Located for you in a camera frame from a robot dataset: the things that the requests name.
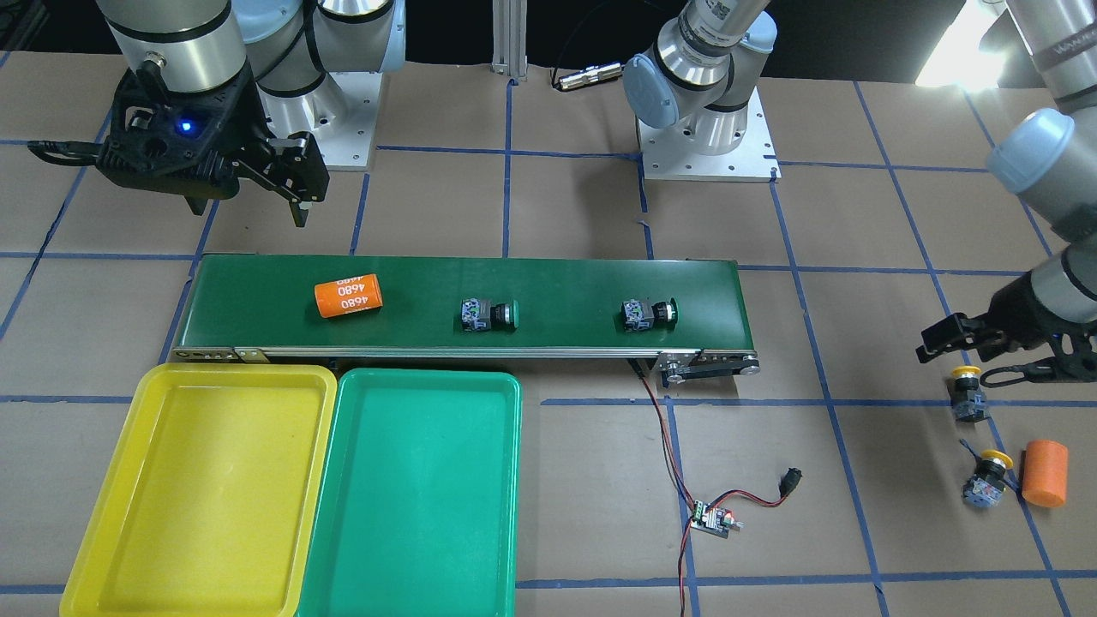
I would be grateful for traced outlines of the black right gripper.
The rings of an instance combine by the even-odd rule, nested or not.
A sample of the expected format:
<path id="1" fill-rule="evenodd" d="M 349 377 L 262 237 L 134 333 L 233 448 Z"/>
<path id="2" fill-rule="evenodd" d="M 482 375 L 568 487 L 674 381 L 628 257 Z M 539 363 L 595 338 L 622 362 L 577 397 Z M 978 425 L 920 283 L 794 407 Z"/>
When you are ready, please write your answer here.
<path id="1" fill-rule="evenodd" d="M 240 180 L 281 195 L 304 228 L 330 176 L 307 130 L 278 138 L 267 128 L 252 69 L 244 65 L 207 93 L 170 93 L 148 67 L 123 75 L 94 167 L 123 188 L 185 199 L 195 216 L 238 195 Z"/>

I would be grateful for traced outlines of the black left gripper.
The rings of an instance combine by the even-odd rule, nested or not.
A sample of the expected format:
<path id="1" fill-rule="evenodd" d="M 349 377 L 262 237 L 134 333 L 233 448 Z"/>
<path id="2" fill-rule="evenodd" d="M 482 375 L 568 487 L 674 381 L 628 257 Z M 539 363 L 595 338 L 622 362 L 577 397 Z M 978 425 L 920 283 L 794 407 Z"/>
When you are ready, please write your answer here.
<path id="1" fill-rule="evenodd" d="M 987 362 L 1020 349 L 1050 346 L 1052 356 L 1019 366 L 1004 366 L 980 375 L 995 389 L 1019 383 L 1094 383 L 1094 319 L 1063 317 L 1048 308 L 1034 291 L 1033 273 L 1015 279 L 991 298 L 989 308 L 975 317 L 950 314 L 921 330 L 918 360 L 928 363 L 943 354 L 975 350 Z"/>

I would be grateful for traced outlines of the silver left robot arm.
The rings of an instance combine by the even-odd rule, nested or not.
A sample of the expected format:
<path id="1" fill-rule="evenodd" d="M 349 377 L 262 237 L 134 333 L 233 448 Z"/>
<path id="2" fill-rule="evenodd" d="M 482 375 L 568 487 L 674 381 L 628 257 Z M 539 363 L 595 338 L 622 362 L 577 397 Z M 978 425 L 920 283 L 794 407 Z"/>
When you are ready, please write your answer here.
<path id="1" fill-rule="evenodd" d="M 928 363 L 959 350 L 983 361 L 1047 346 L 1049 358 L 1017 367 L 1020 381 L 1094 381 L 1094 3 L 1006 4 L 1054 105 L 1034 111 L 987 157 L 1003 187 L 1047 220 L 1065 250 L 991 298 L 984 314 L 951 314 L 921 332 Z M 647 51 L 627 59 L 623 85 L 635 117 L 669 130 L 702 112 L 744 108 L 772 51 L 764 1 L 690 1 Z"/>

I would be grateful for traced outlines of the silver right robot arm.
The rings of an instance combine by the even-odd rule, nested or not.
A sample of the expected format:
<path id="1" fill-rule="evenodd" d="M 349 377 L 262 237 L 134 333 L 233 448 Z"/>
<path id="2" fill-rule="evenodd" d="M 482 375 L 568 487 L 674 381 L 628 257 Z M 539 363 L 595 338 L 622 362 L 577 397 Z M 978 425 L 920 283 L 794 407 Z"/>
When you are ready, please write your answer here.
<path id="1" fill-rule="evenodd" d="M 186 200 L 196 215 L 244 179 L 286 200 L 296 227 L 369 101 L 338 75 L 406 60 L 404 1 L 99 1 L 129 66 L 93 165 L 111 183 Z"/>

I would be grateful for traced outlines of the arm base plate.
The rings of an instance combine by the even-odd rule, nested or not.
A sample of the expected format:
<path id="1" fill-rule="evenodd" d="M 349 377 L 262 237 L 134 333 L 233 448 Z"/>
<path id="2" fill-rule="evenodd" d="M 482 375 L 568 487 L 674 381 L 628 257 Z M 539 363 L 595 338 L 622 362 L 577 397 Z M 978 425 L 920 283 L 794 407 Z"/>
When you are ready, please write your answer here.
<path id="1" fill-rule="evenodd" d="M 651 180 L 768 183 L 782 176 L 758 90 L 733 112 L 702 109 L 666 130 L 636 121 Z"/>
<path id="2" fill-rule="evenodd" d="M 262 117 L 278 138 L 307 130 L 330 171 L 366 171 L 381 101 L 380 72 L 293 69 L 258 82 Z"/>

